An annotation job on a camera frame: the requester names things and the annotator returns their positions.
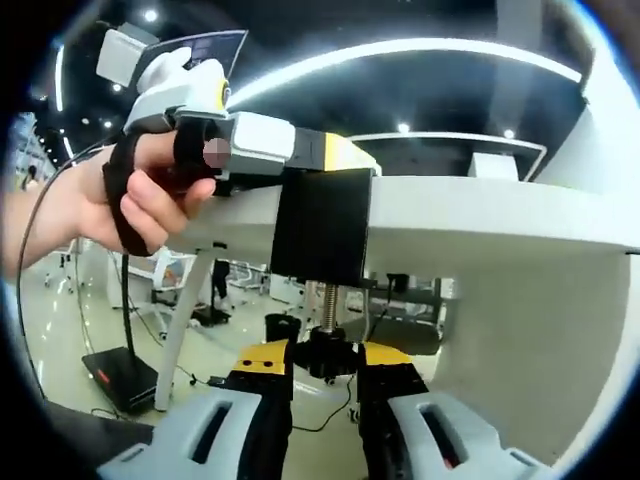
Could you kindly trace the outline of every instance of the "floor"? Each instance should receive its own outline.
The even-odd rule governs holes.
[[[47,257],[23,276],[25,330],[38,379],[53,402],[87,413],[95,408],[111,410],[80,361],[88,352],[125,344],[121,312],[112,309],[106,297],[105,255],[94,253],[86,259],[89,268],[86,268],[86,285],[81,289],[84,318],[78,308],[78,296],[68,292],[68,281],[54,278],[48,288],[44,285],[46,273],[58,271],[58,261],[55,255]],[[241,290],[232,290],[231,296],[239,306],[229,324],[206,329],[205,334],[195,329],[187,330],[179,363],[199,379],[226,376],[241,348],[263,340],[264,315],[281,312],[286,306],[268,296]],[[152,336],[155,335],[154,325],[149,317],[145,323],[148,329],[140,319],[133,317],[137,354],[158,369],[162,346]],[[435,359],[416,359],[426,380],[433,376]],[[180,370],[176,370],[174,382],[173,405],[187,402],[194,395],[206,394],[209,388],[190,386],[188,375]],[[308,428],[321,425],[346,400],[345,384],[346,378],[327,387],[321,380],[298,369],[292,402],[294,425]],[[155,425],[163,415],[152,411],[137,421]],[[367,476],[357,427],[350,423],[346,410],[344,414],[336,415],[322,432],[294,430],[289,440],[285,480],[354,480]]]

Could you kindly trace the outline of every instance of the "hand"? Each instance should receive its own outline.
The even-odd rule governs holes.
[[[166,173],[174,165],[174,138],[175,132],[140,137],[134,157],[135,171],[120,202],[123,215],[143,238],[150,253],[163,246],[169,234],[179,233],[187,226],[216,186],[213,179],[202,179],[181,193],[165,191],[152,179],[154,173]],[[102,166],[109,161],[111,151],[112,147],[103,150],[72,168],[69,174],[76,177],[79,186],[79,235],[108,249],[123,251],[102,176]]]

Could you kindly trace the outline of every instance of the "person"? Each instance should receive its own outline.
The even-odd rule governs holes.
[[[227,296],[227,276],[229,275],[229,262],[226,260],[216,260],[213,263],[213,272],[211,274],[211,298],[215,298],[215,291],[218,291],[217,302],[214,302],[215,308],[225,313],[231,313],[233,306],[231,300]]]
[[[174,165],[175,132],[142,135],[134,153],[133,174],[120,209],[145,241],[150,253],[158,250],[171,233],[179,233],[215,190],[215,180],[197,180],[186,192],[165,190],[156,173],[170,172]],[[93,240],[105,248],[123,251],[104,188],[102,166],[113,146],[60,174],[44,197],[27,241],[23,268],[77,237]],[[5,192],[2,215],[2,266],[4,276],[18,269],[20,247],[42,187]]]
[[[20,190],[26,192],[27,190],[32,190],[38,186],[38,182],[36,181],[36,175],[38,174],[38,170],[35,165],[29,165],[27,168],[27,174],[22,179],[22,183],[20,184]]]

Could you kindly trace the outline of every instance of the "black strap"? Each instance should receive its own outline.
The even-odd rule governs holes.
[[[129,225],[120,210],[122,197],[127,193],[127,182],[134,170],[134,153],[139,139],[140,134],[128,134],[116,143],[111,158],[102,166],[102,174],[111,215],[122,246],[130,255],[148,257],[151,254],[147,250],[147,245],[138,232]]]

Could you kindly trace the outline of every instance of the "ceiling light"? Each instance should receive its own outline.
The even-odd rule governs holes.
[[[144,12],[144,19],[147,22],[155,22],[158,19],[158,12],[153,9],[146,10]]]
[[[64,109],[62,105],[62,60],[64,59],[64,45],[58,49],[56,55],[56,70],[54,73],[54,83],[56,91],[56,109],[61,112]]]
[[[71,144],[69,143],[69,139],[67,137],[62,137],[62,143],[64,144],[64,148],[67,151],[67,156],[72,158],[75,154],[73,150],[71,150]]]
[[[297,80],[309,73],[333,65],[339,65],[349,60],[391,53],[418,51],[454,51],[491,55],[535,65],[562,75],[576,83],[579,83],[582,78],[579,72],[561,63],[543,57],[542,55],[508,45],[464,38],[407,38],[334,50],[333,52],[307,58],[306,60],[267,73],[231,95],[227,102],[227,108],[232,108],[240,102],[280,87],[293,80]]]

